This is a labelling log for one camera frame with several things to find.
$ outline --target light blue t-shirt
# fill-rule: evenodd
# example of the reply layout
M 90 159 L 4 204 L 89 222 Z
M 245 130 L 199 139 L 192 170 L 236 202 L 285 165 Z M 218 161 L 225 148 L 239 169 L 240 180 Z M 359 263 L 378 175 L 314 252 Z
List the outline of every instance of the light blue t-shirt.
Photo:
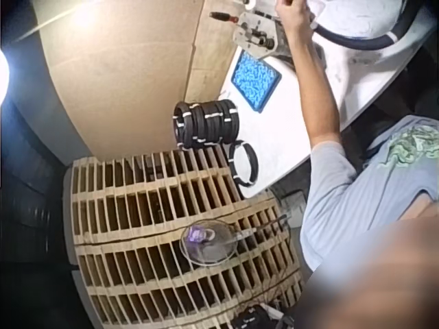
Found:
M 311 187 L 300 242 L 311 270 L 337 246 L 398 221 L 416 197 L 438 201 L 439 121 L 407 116 L 375 139 L 380 147 L 357 177 L 343 147 L 311 152 Z

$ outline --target stack of black rings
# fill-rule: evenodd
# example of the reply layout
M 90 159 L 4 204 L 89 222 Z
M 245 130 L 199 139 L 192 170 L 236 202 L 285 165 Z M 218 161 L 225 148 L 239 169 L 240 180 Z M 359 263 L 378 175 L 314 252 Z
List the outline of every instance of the stack of black rings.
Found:
M 181 149 L 231 144 L 239 133 L 239 116 L 228 99 L 207 103 L 181 101 L 174 109 L 174 133 Z

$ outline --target person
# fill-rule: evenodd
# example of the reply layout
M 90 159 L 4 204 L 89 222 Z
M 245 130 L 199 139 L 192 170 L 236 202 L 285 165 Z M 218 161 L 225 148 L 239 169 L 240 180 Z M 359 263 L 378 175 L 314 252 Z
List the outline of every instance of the person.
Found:
M 296 304 L 294 329 L 439 328 L 438 213 L 431 204 L 415 220 L 367 231 L 331 252 Z M 340 280 L 331 274 L 341 260 L 354 270 Z
M 278 0 L 300 88 L 302 116 L 311 144 L 311 186 L 300 243 L 315 271 L 336 247 L 360 234 L 416 218 L 438 201 L 439 121 L 406 116 L 379 135 L 375 153 L 358 175 L 347 160 L 340 116 L 312 43 L 305 0 Z

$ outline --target purple object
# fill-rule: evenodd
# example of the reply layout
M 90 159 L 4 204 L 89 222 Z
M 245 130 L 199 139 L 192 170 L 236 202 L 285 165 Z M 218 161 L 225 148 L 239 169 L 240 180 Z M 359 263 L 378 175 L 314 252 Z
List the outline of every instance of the purple object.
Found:
M 207 238 L 207 231 L 202 226 L 191 226 L 186 240 L 189 242 L 202 243 Z

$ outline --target bright light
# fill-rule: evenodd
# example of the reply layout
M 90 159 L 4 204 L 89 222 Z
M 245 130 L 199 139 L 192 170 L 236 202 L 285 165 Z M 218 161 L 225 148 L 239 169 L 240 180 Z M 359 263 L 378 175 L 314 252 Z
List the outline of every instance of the bright light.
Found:
M 9 66 L 3 52 L 0 51 L 0 105 L 6 96 L 9 84 Z
M 84 5 L 73 13 L 75 26 L 88 29 L 95 22 L 95 11 L 92 6 Z

